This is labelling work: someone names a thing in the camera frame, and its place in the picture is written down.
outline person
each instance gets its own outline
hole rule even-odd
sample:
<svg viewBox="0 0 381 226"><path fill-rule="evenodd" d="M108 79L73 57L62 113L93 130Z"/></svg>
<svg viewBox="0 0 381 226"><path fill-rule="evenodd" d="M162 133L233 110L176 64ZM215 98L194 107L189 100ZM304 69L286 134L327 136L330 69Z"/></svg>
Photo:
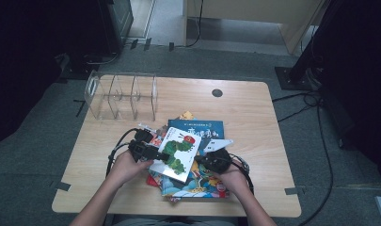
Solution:
<svg viewBox="0 0 381 226"><path fill-rule="evenodd" d="M99 189L70 225L103 225L108 208L119 188L134 178L140 171L151 166L152 163L153 160L135 162L131 152L119 154L114 166ZM224 173L216 173L215 176L243 205L249 225L276 225L251 193L246 177L239 169L231 165Z"/></svg>

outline colorful book cover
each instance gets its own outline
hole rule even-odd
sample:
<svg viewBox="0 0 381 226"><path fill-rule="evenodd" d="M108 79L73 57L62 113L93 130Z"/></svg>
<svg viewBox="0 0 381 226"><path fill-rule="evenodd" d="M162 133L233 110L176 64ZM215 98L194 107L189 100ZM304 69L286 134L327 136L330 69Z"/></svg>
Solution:
<svg viewBox="0 0 381 226"><path fill-rule="evenodd" d="M201 137L198 154L204 155L203 149L211 139L223 139L223 121L183 121L169 120L168 127L175 127L190 134ZM230 193L222 182L215 178L213 173L196 161L190 169L185 183L172 180L164 175L154 173L151 175L161 187L163 196L173 198L227 198Z"/></svg>
<svg viewBox="0 0 381 226"><path fill-rule="evenodd" d="M167 161L154 160L150 170L184 183L187 180L200 142L201 137L170 127L158 149L158 152L167 153L170 157Z"/></svg>

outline hand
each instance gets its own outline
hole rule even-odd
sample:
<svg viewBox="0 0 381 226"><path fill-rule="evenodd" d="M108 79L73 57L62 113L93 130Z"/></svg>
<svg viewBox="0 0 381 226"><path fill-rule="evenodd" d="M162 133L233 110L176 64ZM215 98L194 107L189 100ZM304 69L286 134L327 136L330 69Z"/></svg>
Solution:
<svg viewBox="0 0 381 226"><path fill-rule="evenodd" d="M132 180L140 171L151 166L153 160L146 162L134 161L131 152L126 151L117 156L115 163L107 176L107 180L115 182L116 189Z"/></svg>
<svg viewBox="0 0 381 226"><path fill-rule="evenodd" d="M232 161L238 166L243 166L243 164L237 160L233 159ZM237 191L242 189L249 189L244 174L232 164L230 164L229 168L221 174L214 172L214 176L219 178L223 185L225 185L225 187L234 194L238 193Z"/></svg>

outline floor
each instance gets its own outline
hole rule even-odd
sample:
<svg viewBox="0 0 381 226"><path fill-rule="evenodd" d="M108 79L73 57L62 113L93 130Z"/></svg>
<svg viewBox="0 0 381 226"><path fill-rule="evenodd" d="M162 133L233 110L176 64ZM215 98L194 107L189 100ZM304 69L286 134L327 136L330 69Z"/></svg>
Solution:
<svg viewBox="0 0 381 226"><path fill-rule="evenodd" d="M192 44L198 36L198 18L187 20L187 37L184 43L183 1L181 0L131 0L134 13L129 40L151 44L175 46ZM300 56L310 41L315 27L311 27L294 56ZM288 56L277 24L201 19L200 39L193 48L250 52Z"/></svg>

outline white book cover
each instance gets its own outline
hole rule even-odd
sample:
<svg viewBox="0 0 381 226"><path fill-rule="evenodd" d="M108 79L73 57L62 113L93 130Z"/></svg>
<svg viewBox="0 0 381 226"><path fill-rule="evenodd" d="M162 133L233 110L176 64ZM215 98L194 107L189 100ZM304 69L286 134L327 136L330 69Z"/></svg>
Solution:
<svg viewBox="0 0 381 226"><path fill-rule="evenodd" d="M167 161L154 160L150 170L162 173L175 180L185 182L197 154L201 137L170 127L158 149L170 155Z"/></svg>

